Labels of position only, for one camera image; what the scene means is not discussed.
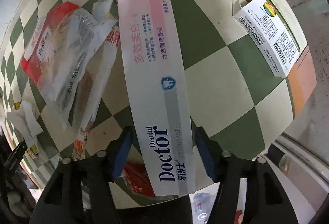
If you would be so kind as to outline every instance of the red package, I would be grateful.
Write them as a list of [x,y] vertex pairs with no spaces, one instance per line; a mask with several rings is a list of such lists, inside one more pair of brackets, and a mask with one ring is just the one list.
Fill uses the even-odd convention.
[[131,191],[149,197],[156,197],[144,164],[127,162],[123,169],[123,175]]
[[38,84],[42,71],[42,65],[39,58],[37,58],[36,51],[42,49],[42,47],[40,48],[39,45],[41,43],[45,43],[45,40],[48,38],[45,31],[50,29],[50,31],[53,32],[66,15],[78,8],[78,5],[75,5],[71,2],[65,2],[56,7],[54,10],[48,12],[41,32],[38,32],[37,24],[36,30],[34,31],[34,34],[32,35],[32,38],[30,39],[30,42],[20,62],[23,71],[35,85]]

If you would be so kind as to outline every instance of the trash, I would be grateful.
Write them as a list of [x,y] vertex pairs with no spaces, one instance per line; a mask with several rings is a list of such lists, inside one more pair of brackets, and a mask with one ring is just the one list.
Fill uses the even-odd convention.
[[119,0],[118,7],[130,108],[153,191],[193,193],[190,111],[171,2]]
[[98,23],[85,9],[65,2],[37,23],[21,67],[63,128],[86,66],[105,41],[112,22]]
[[[113,25],[117,20],[109,20]],[[104,43],[89,61],[86,72],[80,81],[76,94],[76,105],[73,113],[72,127],[77,130],[74,142],[73,158],[85,158],[88,135],[93,127],[116,52],[120,42],[119,27],[114,26]]]
[[123,169],[123,179],[132,192],[156,197],[144,164],[127,162]]
[[43,129],[35,119],[36,108],[28,101],[22,101],[18,110],[7,112],[7,120],[10,121],[23,136],[27,148],[31,149],[29,155],[32,158],[38,156],[37,135]]

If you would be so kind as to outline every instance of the printed label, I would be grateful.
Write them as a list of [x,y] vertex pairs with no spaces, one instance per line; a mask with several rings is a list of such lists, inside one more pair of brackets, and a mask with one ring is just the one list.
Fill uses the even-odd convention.
[[287,77],[297,60],[298,45],[269,0],[252,0],[234,17],[256,43],[273,74]]
[[39,61],[43,61],[43,58],[46,54],[46,51],[47,51],[47,41],[49,39],[49,37],[51,36],[51,30],[49,27],[47,27],[45,29],[45,31],[43,32],[42,34],[42,37],[40,39],[40,43],[39,43],[39,46],[37,48],[37,57],[39,59]]
[[170,0],[119,0],[123,66],[155,195],[195,191],[184,67]]

